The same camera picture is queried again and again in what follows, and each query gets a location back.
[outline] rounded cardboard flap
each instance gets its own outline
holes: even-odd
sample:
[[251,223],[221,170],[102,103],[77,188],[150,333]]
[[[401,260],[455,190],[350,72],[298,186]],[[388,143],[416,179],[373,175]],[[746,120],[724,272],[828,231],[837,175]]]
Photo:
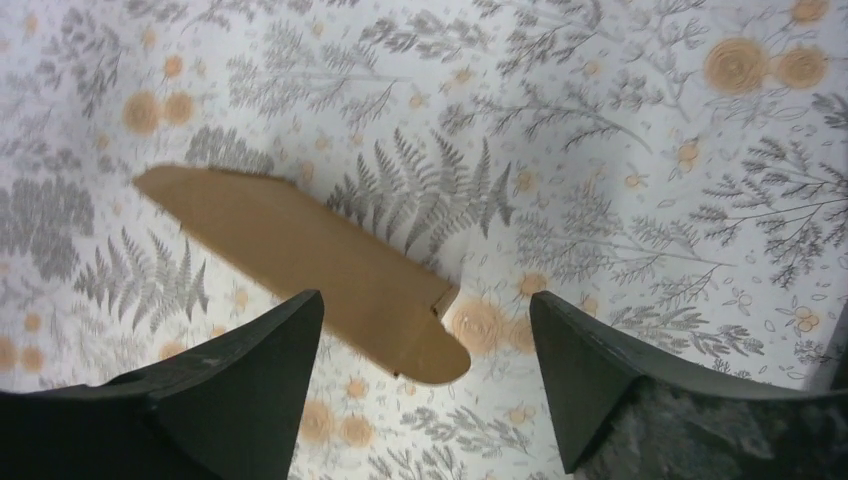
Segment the rounded cardboard flap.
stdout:
[[404,352],[396,371],[421,383],[442,385],[459,379],[469,368],[468,350],[433,318]]

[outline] tablecloth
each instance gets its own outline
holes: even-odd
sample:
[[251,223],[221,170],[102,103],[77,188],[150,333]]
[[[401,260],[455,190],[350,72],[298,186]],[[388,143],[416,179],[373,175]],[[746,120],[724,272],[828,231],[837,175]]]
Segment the tablecloth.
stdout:
[[9,0],[0,25],[2,388],[100,384],[282,300],[130,186],[162,163],[288,178],[462,286],[451,385],[323,336],[293,479],[565,478],[543,289],[775,385],[844,349],[846,2]]

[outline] cardboard fold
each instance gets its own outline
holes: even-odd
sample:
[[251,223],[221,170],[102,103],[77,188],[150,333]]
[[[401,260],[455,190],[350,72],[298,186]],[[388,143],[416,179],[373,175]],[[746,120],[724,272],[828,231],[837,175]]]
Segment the cardboard fold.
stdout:
[[457,288],[285,180],[159,166],[133,183],[277,296],[320,290],[324,324],[382,368],[427,384],[468,371],[468,352],[439,321]]

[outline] table surface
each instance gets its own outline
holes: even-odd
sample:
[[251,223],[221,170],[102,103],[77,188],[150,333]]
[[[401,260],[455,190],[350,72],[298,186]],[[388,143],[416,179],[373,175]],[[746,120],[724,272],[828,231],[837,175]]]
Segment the table surface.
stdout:
[[848,292],[848,7],[738,5],[4,2],[0,387],[99,384],[280,301],[129,185],[178,163],[289,178],[462,286],[452,385],[324,335],[293,478],[564,478],[542,289],[821,388]]

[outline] black object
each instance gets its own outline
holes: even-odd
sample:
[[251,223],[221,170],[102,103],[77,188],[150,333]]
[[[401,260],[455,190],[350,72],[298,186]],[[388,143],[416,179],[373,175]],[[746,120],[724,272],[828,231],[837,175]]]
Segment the black object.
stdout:
[[105,385],[0,394],[0,478],[286,478],[323,315],[307,291]]
[[575,479],[848,479],[848,390],[813,394],[719,373],[550,292],[533,296],[530,321]]

